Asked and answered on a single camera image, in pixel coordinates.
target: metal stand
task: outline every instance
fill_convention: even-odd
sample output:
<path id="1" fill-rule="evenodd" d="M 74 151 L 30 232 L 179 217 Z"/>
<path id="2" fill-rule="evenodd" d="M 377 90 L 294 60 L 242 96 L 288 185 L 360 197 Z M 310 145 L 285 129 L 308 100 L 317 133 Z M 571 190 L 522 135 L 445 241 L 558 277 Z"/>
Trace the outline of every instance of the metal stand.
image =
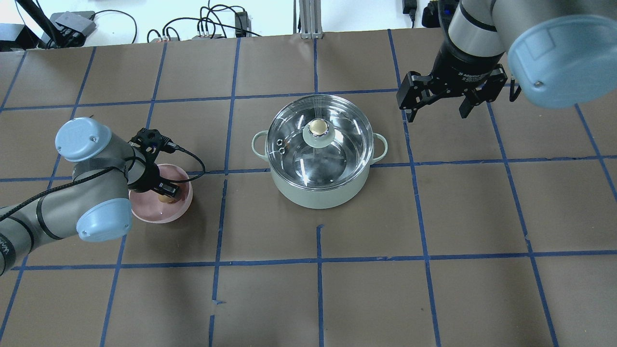
<path id="1" fill-rule="evenodd" d="M 35 22 L 43 29 L 45 34 L 50 37 L 57 47 L 64 47 L 67 44 L 67 38 L 56 28 L 56 26 L 45 16 L 45 13 L 35 5 L 32 0 L 17 0 L 17 3 L 35 20 Z"/>
<path id="2" fill-rule="evenodd" d="M 300 20 L 302 21 L 302 38 L 322 38 L 321 0 L 299 0 Z"/>

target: cable connector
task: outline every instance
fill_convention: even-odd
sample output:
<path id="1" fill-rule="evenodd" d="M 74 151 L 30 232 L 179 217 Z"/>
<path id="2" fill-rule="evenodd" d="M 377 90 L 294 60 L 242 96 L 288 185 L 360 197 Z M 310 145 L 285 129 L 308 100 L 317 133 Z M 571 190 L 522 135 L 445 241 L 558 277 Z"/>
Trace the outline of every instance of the cable connector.
<path id="1" fill-rule="evenodd" d="M 408 14 L 412 19 L 412 27 L 416 22 L 416 11 L 418 10 L 418 0 L 403 0 L 403 14 Z"/>
<path id="2" fill-rule="evenodd" d="M 175 150 L 179 150 L 180 146 L 178 146 L 177 144 L 173 143 L 171 140 L 167 143 L 167 146 L 175 149 Z"/>

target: white wall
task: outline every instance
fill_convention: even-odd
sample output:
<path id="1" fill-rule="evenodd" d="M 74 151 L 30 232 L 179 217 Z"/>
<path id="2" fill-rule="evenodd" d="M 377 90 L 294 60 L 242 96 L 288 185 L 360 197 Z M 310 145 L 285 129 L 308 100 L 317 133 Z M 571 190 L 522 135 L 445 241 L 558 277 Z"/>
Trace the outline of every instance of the white wall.
<path id="1" fill-rule="evenodd" d="M 417 25 L 421 26 L 422 8 L 429 0 L 419 0 Z M 150 29 L 161 30 L 169 20 L 177 17 L 198 17 L 205 0 L 39 0 L 49 17 L 55 12 L 104 9 L 122 10 L 137 20 L 138 43 L 146 42 Z M 287 35 L 293 30 L 293 0 L 212 0 L 211 5 L 240 5 L 247 9 L 252 30 L 260 35 Z M 26 24 L 39 36 L 42 29 L 22 10 Z M 218 12 L 224 24 L 234 25 L 230 11 Z M 321 20 L 324 31 L 363 31 L 410 28 L 408 15 L 402 13 L 402 0 L 322 0 Z M 95 19 L 96 31 L 86 46 L 129 43 L 133 38 L 133 21 L 125 15 L 106 12 Z M 0 23 L 22 23 L 14 0 L 0 0 Z M 182 40 L 197 35 L 196 21 L 183 20 L 172 25 Z M 233 36 L 233 29 L 227 29 Z"/>

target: power adapter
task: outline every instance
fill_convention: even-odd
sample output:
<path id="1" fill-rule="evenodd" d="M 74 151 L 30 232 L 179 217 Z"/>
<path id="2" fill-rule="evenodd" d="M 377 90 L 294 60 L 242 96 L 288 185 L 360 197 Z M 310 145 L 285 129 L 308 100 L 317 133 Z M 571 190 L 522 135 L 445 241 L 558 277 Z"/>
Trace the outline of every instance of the power adapter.
<path id="1" fill-rule="evenodd" d="M 236 37 L 247 37 L 250 36 L 246 31 L 240 30 L 240 28 L 244 30 L 251 30 L 251 19 L 249 18 L 249 14 L 246 11 L 237 12 L 236 13 Z"/>

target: black electrical cable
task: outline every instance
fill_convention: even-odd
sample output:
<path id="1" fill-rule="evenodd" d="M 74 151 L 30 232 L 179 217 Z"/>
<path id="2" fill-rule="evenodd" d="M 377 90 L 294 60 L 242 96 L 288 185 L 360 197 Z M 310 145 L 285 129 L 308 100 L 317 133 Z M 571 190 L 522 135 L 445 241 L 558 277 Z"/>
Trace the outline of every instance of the black electrical cable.
<path id="1" fill-rule="evenodd" d="M 156 35 L 159 37 L 159 39 L 160 39 L 161 41 L 163 41 L 163 38 L 161 37 L 161 35 L 160 35 L 159 31 L 158 31 L 158 30 L 156 30 L 156 29 L 150 29 L 150 31 L 149 31 L 149 32 L 148 32 L 148 34 L 146 35 L 146 41 L 150 42 L 150 33 L 152 33 L 152 32 L 156 33 Z"/>
<path id="2" fill-rule="evenodd" d="M 204 15 L 203 15 L 203 13 L 204 13 L 204 9 L 207 9 L 207 10 L 208 10 L 208 13 L 205 15 L 205 17 L 206 17 L 206 18 L 209 18 L 209 17 L 210 17 L 210 14 L 213 14 L 213 15 L 214 15 L 214 17 L 218 20 L 218 23 L 219 23 L 219 24 L 221 24 L 221 25 L 223 24 L 223 22 L 221 22 L 221 19 L 220 19 L 220 18 L 218 18 L 218 15 L 215 13 L 215 11 L 213 11 L 212 9 L 210 9 L 210 8 L 209 8 L 209 7 L 207 7 L 207 6 L 202 6 L 202 7 L 199 9 L 199 18 L 204 18 Z M 224 31 L 224 30 L 223 30 L 223 36 L 224 36 L 225 38 L 227 38 L 227 33 L 225 33 L 225 31 Z"/>
<path id="3" fill-rule="evenodd" d="M 227 7 L 237 7 L 237 8 L 239 8 L 239 9 L 242 9 L 242 11 L 246 12 L 246 10 L 244 9 L 244 7 L 242 7 L 242 6 L 233 5 L 233 6 L 227 6 Z"/>
<path id="4" fill-rule="evenodd" d="M 516 91 L 514 90 L 515 79 L 510 79 L 510 102 L 515 102 L 518 95 L 521 94 L 521 86 L 518 86 Z"/>
<path id="5" fill-rule="evenodd" d="M 176 18 L 176 19 L 172 19 L 172 20 L 170 20 L 167 24 L 165 24 L 165 26 L 163 27 L 163 29 L 166 29 L 166 28 L 167 28 L 167 26 L 169 26 L 169 25 L 170 25 L 171 23 L 173 23 L 173 22 L 176 22 L 177 20 L 184 20 L 184 19 L 190 19 L 190 20 L 206 20 L 205 18 L 180 17 L 180 18 Z M 221 26 L 221 27 L 231 28 L 231 29 L 237 29 L 237 30 L 242 30 L 242 31 L 244 31 L 245 33 L 249 33 L 249 34 L 251 34 L 251 35 L 261 36 L 260 34 L 258 34 L 258 33 L 254 33 L 254 32 L 252 32 L 252 31 L 250 31 L 250 30 L 240 29 L 240 28 L 238 28 L 238 27 L 232 27 L 231 25 L 219 24 L 219 23 L 214 22 L 214 21 L 213 21 L 213 20 L 211 20 L 211 19 L 207 19 L 207 20 L 208 20 L 210 23 L 215 24 L 215 25 L 219 25 L 219 26 Z"/>
<path id="6" fill-rule="evenodd" d="M 23 209 L 25 206 L 27 206 L 28 204 L 32 203 L 33 201 L 36 201 L 37 199 L 42 198 L 43 196 L 49 195 L 51 193 L 55 193 L 56 191 L 60 191 L 60 190 L 63 190 L 63 189 L 70 188 L 72 186 L 76 186 L 76 185 L 88 182 L 90 180 L 94 180 L 95 178 L 103 176 L 107 172 L 110 172 L 111 170 L 114 170 L 114 169 L 117 169 L 117 168 L 116 167 L 108 167 L 108 168 L 104 169 L 103 171 L 99 171 L 99 172 L 95 173 L 92 176 L 88 176 L 86 178 L 82 178 L 81 180 L 77 180 L 77 181 L 74 181 L 74 182 L 71 182 L 71 183 L 67 183 L 65 185 L 57 186 L 55 188 L 51 188 L 50 190 L 44 191 L 42 193 L 38 193 L 37 195 L 34 195 L 32 198 L 30 198 L 30 199 L 22 202 L 21 204 L 13 207 L 9 212 L 7 212 L 4 215 L 2 215 L 2 217 L 0 217 L 0 222 L 2 222 L 3 220 L 7 219 L 8 217 L 10 217 L 15 212 Z"/>
<path id="7" fill-rule="evenodd" d="M 228 10 L 230 10 L 230 11 L 232 11 L 232 12 L 233 12 L 233 16 L 234 16 L 234 20 L 235 20 L 235 18 L 237 18 L 237 17 L 238 17 L 238 13 L 237 13 L 237 12 L 236 12 L 236 10 L 234 10 L 232 7 L 235 7 L 235 6 L 231 6 L 231 7 L 230 7 L 230 6 L 227 6 L 227 5 L 221 5 L 221 4 L 218 4 L 218 5 L 214 5 L 214 6 L 212 6 L 212 7 L 210 8 L 210 10 L 211 10 L 212 12 L 216 12 L 216 11 L 223 11 L 223 10 L 227 10 L 227 9 L 228 9 Z M 244 31 L 244 27 L 243 27 L 243 25 L 242 25 L 242 21 L 241 21 L 241 20 L 238 20 L 238 23 L 240 23 L 240 30 L 241 30 L 241 31 Z"/>
<path id="8" fill-rule="evenodd" d="M 133 165 L 135 165 L 135 161 L 138 161 L 138 162 L 144 164 L 144 167 L 148 165 L 148 163 L 144 159 L 141 159 L 138 156 L 132 156 L 132 157 L 124 158 L 124 161 L 130 161 L 130 160 L 132 160 L 133 162 L 128 167 L 129 170 L 133 168 Z"/>
<path id="9" fill-rule="evenodd" d="M 201 159 L 199 159 L 199 157 L 197 157 L 195 154 L 189 152 L 187 149 L 184 149 L 180 146 L 178 146 L 176 144 L 177 148 L 176 150 L 180 151 L 180 152 L 184 152 L 188 155 L 190 155 L 191 157 L 193 157 L 196 161 L 198 161 L 198 163 L 201 165 L 201 172 L 199 174 L 197 174 L 196 176 L 193 176 L 187 180 L 170 180 L 170 182 L 172 183 L 186 183 L 186 182 L 190 182 L 190 181 L 195 181 L 196 179 L 198 179 L 199 177 L 202 177 L 203 175 L 205 175 L 205 173 L 207 172 L 205 170 L 205 165 L 204 162 L 201 161 Z"/>
<path id="10" fill-rule="evenodd" d="M 178 37 L 178 41 L 180 41 L 180 34 L 178 34 L 178 30 L 172 28 L 172 27 L 167 27 L 167 37 L 171 40 L 172 37 L 169 35 L 169 29 L 173 30 L 173 32 L 176 33 L 176 36 Z"/>
<path id="11" fill-rule="evenodd" d="M 133 20 L 133 23 L 135 24 L 135 35 L 133 35 L 133 41 L 131 41 L 131 43 L 135 43 L 135 40 L 137 39 L 137 21 L 135 20 L 135 18 L 132 15 L 130 15 L 130 14 L 126 13 L 126 12 L 122 12 L 120 10 L 102 10 L 102 11 L 99 11 L 99 12 L 95 12 L 94 15 L 96 16 L 99 13 L 103 13 L 103 12 L 118 12 L 118 13 L 125 14 L 125 15 L 131 17 L 131 19 Z"/>
<path id="12" fill-rule="evenodd" d="M 204 23 L 201 21 L 197 22 L 197 35 L 205 36 Z"/>
<path id="13" fill-rule="evenodd" d="M 199 31 L 199 25 L 201 24 L 202 31 L 204 32 L 204 36 L 205 36 L 205 33 L 208 31 L 208 22 L 212 23 L 212 35 L 210 36 L 210 38 L 213 38 L 214 35 L 216 35 L 216 33 L 217 33 L 217 26 L 215 25 L 216 23 L 212 19 L 209 19 L 209 18 L 202 18 L 202 19 L 200 19 L 197 22 L 197 28 L 198 28 L 198 31 Z"/>

